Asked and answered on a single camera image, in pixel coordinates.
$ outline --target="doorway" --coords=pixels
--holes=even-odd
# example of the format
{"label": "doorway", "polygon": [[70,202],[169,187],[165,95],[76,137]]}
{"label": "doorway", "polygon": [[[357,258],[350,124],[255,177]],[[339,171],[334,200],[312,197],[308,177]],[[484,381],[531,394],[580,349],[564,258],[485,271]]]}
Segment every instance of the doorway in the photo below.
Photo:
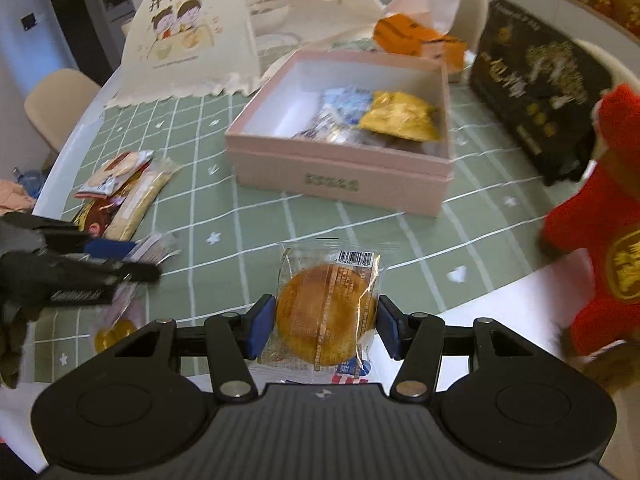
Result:
{"label": "doorway", "polygon": [[51,0],[51,3],[80,72],[103,86],[113,70],[84,0]]}

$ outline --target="dining table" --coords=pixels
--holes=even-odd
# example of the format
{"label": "dining table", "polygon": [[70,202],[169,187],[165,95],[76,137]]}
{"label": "dining table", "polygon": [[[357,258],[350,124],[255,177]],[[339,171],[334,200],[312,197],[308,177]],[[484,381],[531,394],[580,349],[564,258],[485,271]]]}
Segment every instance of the dining table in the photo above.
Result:
{"label": "dining table", "polygon": [[[465,82],[451,84],[449,142],[454,176],[437,218],[334,202],[306,194],[240,186],[225,153],[225,131],[251,96],[170,98],[106,108],[121,68],[82,116],[42,190],[34,213],[70,221],[74,197],[97,168],[124,151],[154,150],[181,166],[153,202],[135,240],[171,233],[177,254],[144,292],[144,321],[203,324],[244,312],[276,294],[285,248],[319,237],[366,248],[391,242],[380,288],[405,313],[427,312],[448,324],[497,319],[559,356],[558,335],[591,293],[590,264],[577,251],[556,262],[537,245],[544,217],[579,184],[543,185],[517,142]],[[95,355],[90,334],[99,307],[45,310],[30,326],[18,389],[0,388],[0,435],[35,470],[46,465],[28,412],[37,394]],[[376,338],[372,362],[388,391],[400,363]],[[181,373],[210,388],[205,358],[183,358]],[[468,373],[445,357],[438,389]]]}

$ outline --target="red plush toy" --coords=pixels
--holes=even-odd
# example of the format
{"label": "red plush toy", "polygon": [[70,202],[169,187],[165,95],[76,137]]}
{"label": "red plush toy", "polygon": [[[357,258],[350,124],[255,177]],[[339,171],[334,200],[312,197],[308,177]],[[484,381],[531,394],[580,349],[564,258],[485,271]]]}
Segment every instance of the red plush toy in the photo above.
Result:
{"label": "red plush toy", "polygon": [[586,248],[593,264],[594,297],[570,328],[578,355],[640,340],[640,96],[619,86],[594,109],[594,127],[604,154],[542,232],[557,250]]}

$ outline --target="blue snack package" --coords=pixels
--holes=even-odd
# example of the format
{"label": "blue snack package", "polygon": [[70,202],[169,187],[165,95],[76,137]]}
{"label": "blue snack package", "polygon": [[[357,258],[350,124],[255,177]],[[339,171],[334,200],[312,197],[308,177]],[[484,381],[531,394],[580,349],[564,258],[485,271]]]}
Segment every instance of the blue snack package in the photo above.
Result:
{"label": "blue snack package", "polygon": [[322,92],[322,104],[332,106],[345,124],[355,126],[369,111],[373,102],[373,92],[355,86],[330,88]]}

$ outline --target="blue logo on wrapper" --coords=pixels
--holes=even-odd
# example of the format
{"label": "blue logo on wrapper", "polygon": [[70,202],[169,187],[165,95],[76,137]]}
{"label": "blue logo on wrapper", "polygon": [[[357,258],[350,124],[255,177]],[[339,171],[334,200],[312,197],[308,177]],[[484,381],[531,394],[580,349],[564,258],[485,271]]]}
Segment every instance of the blue logo on wrapper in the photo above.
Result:
{"label": "blue logo on wrapper", "polygon": [[[355,376],[357,365],[358,365],[358,358],[352,357],[348,361],[345,361],[342,364],[339,364],[338,369],[335,371],[335,373]],[[359,377],[365,377],[369,375],[370,371],[371,371],[371,363],[369,363],[369,361],[362,361]]]}

